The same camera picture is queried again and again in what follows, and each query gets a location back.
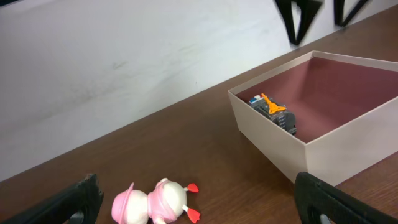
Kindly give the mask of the grey orange toy car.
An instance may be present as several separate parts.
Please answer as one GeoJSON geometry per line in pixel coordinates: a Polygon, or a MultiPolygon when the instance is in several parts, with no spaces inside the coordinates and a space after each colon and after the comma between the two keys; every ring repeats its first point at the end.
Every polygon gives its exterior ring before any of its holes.
{"type": "Polygon", "coordinates": [[[297,133],[295,115],[273,98],[261,93],[251,98],[248,105],[291,135],[297,133]]]}

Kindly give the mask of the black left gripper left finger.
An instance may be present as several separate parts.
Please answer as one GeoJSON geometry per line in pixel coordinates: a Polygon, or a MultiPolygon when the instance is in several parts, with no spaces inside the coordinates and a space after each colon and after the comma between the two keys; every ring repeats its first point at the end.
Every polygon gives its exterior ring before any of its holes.
{"type": "Polygon", "coordinates": [[[76,223],[95,224],[104,199],[97,175],[88,174],[37,205],[5,220],[2,224],[76,223]]]}

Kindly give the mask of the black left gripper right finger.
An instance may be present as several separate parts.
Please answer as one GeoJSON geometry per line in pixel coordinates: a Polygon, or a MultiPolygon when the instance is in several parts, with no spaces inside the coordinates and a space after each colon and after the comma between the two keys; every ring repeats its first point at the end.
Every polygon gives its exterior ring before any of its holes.
{"type": "Polygon", "coordinates": [[[302,223],[391,223],[389,216],[308,172],[300,172],[294,183],[294,201],[302,223]]]}

